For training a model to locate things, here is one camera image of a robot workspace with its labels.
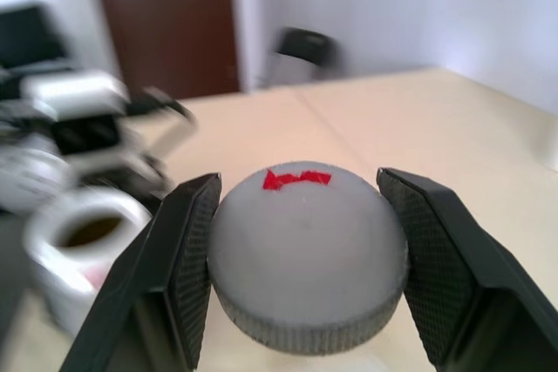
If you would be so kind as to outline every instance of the wooden door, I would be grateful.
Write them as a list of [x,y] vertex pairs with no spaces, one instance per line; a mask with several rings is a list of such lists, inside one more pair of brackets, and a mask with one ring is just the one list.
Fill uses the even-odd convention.
[[102,0],[131,94],[238,91],[232,0]]

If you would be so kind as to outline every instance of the tabletop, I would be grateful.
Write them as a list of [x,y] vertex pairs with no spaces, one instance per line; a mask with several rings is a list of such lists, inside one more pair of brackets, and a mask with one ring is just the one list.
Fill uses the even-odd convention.
[[[558,173],[538,153],[551,115],[449,71],[427,70],[188,100],[199,131],[171,153],[174,182],[221,172],[223,195],[252,172],[290,160],[351,170],[374,185],[378,167],[431,177],[454,189],[558,307],[553,253]],[[149,144],[174,121],[134,123]],[[58,370],[71,341],[30,295],[14,327],[10,371]],[[351,352],[285,355],[245,336],[212,294],[200,372],[433,371],[405,300],[387,327]]]

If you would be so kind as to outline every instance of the black chair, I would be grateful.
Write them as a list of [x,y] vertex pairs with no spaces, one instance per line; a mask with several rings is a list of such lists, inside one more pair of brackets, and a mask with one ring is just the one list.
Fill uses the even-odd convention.
[[299,58],[313,64],[315,68],[310,78],[319,80],[323,71],[333,63],[334,53],[335,42],[332,38],[311,30],[284,28],[266,65],[260,87],[269,87],[280,56]]
[[65,43],[41,3],[0,10],[0,100],[20,98],[26,76],[72,70]]

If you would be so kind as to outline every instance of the red tape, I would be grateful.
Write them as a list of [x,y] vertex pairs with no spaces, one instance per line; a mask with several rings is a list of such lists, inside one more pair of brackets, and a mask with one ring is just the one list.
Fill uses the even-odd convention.
[[302,172],[300,176],[291,173],[276,175],[268,169],[268,174],[263,181],[263,189],[268,191],[279,191],[283,186],[297,182],[312,182],[328,185],[330,180],[331,175],[329,173],[307,170]]
[[110,270],[111,270],[111,265],[107,264],[99,267],[93,267],[87,270],[84,273],[84,275],[85,278],[89,281],[89,283],[91,283],[92,286],[99,291],[103,286],[106,276],[108,276]]

